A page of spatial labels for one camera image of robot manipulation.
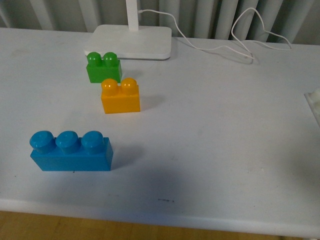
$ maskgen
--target yellow lego brick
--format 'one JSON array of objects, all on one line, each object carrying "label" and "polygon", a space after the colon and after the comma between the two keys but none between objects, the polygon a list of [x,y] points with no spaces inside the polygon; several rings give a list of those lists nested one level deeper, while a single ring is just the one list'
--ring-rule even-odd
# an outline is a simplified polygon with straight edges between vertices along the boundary
[{"label": "yellow lego brick", "polygon": [[133,78],[125,78],[118,85],[114,79],[101,83],[101,101],[106,114],[140,112],[139,86]]}]

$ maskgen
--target white radiator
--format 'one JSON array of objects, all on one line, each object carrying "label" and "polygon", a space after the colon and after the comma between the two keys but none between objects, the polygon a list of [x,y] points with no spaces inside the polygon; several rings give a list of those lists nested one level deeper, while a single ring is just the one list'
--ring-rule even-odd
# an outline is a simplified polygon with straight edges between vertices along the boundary
[{"label": "white radiator", "polygon": [[[231,39],[235,19],[247,8],[256,8],[266,30],[296,44],[320,45],[320,0],[139,0],[141,9],[173,14],[190,38]],[[171,27],[166,15],[144,12],[140,25]],[[93,32],[98,25],[127,25],[125,0],[0,0],[0,27]],[[234,29],[240,40],[277,42],[263,33],[256,15],[247,12]]]}]

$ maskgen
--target toy block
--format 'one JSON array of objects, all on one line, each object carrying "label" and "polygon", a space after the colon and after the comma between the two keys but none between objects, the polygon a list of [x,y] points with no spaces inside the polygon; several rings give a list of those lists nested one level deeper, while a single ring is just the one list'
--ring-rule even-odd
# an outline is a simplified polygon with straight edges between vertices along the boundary
[{"label": "toy block", "polygon": [[88,65],[86,71],[91,83],[102,83],[105,79],[121,81],[122,70],[120,60],[113,52],[107,52],[101,59],[97,52],[91,52],[87,56]]},{"label": "toy block", "polygon": [[30,157],[42,171],[110,171],[113,150],[108,137],[89,131],[78,137],[64,131],[55,138],[49,131],[38,131],[30,139]]},{"label": "toy block", "polygon": [[106,114],[140,112],[139,86],[133,78],[125,78],[121,85],[114,79],[101,83],[101,101]]}]

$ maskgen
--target power cord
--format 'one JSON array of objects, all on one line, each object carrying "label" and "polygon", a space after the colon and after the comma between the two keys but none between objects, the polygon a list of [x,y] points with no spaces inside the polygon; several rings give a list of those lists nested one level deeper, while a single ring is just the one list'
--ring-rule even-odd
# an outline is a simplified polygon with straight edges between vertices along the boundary
[{"label": "power cord", "polygon": [[281,35],[278,35],[278,34],[275,34],[273,32],[270,32],[270,31],[267,31],[265,29],[265,24],[264,24],[264,21],[261,17],[261,15],[259,14],[259,12],[253,8],[253,7],[249,7],[247,8],[245,11],[243,11],[243,13],[241,13],[241,15],[235,20],[234,24],[232,25],[232,28],[231,28],[231,35],[234,37],[235,40],[237,40],[243,47],[244,49],[250,54],[245,54],[245,53],[242,53],[240,51],[237,51],[235,49],[233,49],[232,47],[229,47],[227,45],[222,45],[222,46],[218,46],[218,47],[214,47],[214,48],[201,48],[201,47],[197,47],[195,45],[193,45],[188,39],[187,37],[182,33],[182,31],[180,30],[180,28],[178,27],[178,24],[177,24],[177,21],[176,21],[176,18],[175,16],[173,16],[172,14],[170,13],[167,13],[167,12],[162,12],[162,11],[156,11],[156,10],[152,10],[152,9],[144,9],[144,10],[139,10],[138,13],[141,14],[141,13],[144,13],[144,12],[153,12],[153,13],[157,13],[157,14],[163,14],[163,15],[168,15],[168,16],[171,16],[174,20],[174,24],[175,24],[175,27],[176,29],[178,30],[178,32],[184,37],[184,39],[190,44],[190,46],[192,46],[193,48],[195,49],[198,49],[198,50],[201,50],[201,51],[214,51],[214,50],[217,50],[217,49],[221,49],[221,48],[227,48],[237,54],[240,54],[242,56],[245,56],[247,58],[250,58],[250,59],[255,59],[255,57],[253,56],[252,52],[242,43],[242,41],[240,41],[235,35],[234,35],[234,28],[236,26],[236,24],[238,23],[239,19],[249,10],[253,10],[259,17],[261,23],[262,23],[262,28],[263,28],[263,31],[268,33],[268,34],[271,34],[271,35],[274,35],[274,36],[277,36],[277,37],[280,37],[282,39],[284,39],[287,43],[287,45],[289,46],[289,49],[284,49],[284,48],[276,48],[276,47],[272,47],[272,46],[269,46],[261,41],[256,41],[256,40],[245,40],[246,42],[254,42],[254,43],[260,43],[264,46],[266,46],[267,48],[270,48],[270,49],[274,49],[274,50],[280,50],[280,51],[291,51],[292,50],[292,45],[291,43],[289,42],[288,39],[286,39],[284,36],[281,36]]}]

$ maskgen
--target lamp base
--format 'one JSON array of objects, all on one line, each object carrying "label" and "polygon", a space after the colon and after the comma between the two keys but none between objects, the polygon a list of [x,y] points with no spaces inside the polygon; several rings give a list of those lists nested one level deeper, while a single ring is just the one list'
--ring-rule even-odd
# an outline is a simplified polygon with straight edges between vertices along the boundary
[{"label": "lamp base", "polygon": [[171,28],[139,26],[130,31],[127,25],[100,25],[84,47],[85,55],[102,56],[113,52],[119,59],[165,60],[171,55]]}]

